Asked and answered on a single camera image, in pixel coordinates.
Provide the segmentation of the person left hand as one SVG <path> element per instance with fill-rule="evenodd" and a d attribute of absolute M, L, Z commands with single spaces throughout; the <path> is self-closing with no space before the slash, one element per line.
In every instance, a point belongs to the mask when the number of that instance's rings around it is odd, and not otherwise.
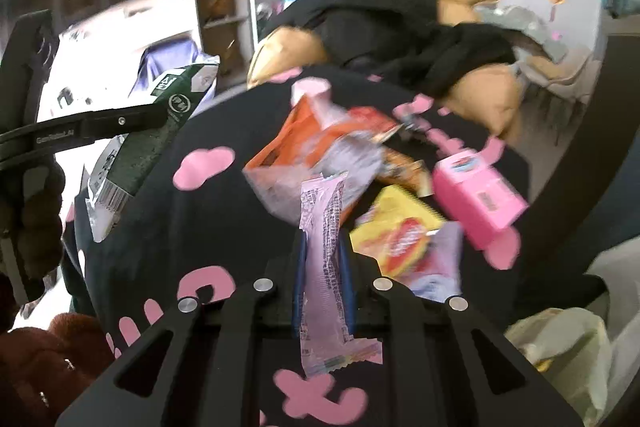
<path fill-rule="evenodd" d="M 1 176 L 1 231 L 9 225 L 17 234 L 17 252 L 23 259 L 26 275 L 36 281 L 52 272 L 62 259 L 62 222 L 60 211 L 65 174 L 54 159 L 40 164 L 47 176 L 43 187 L 16 211 L 11 202 L 14 186 L 23 187 L 23 179 Z"/>

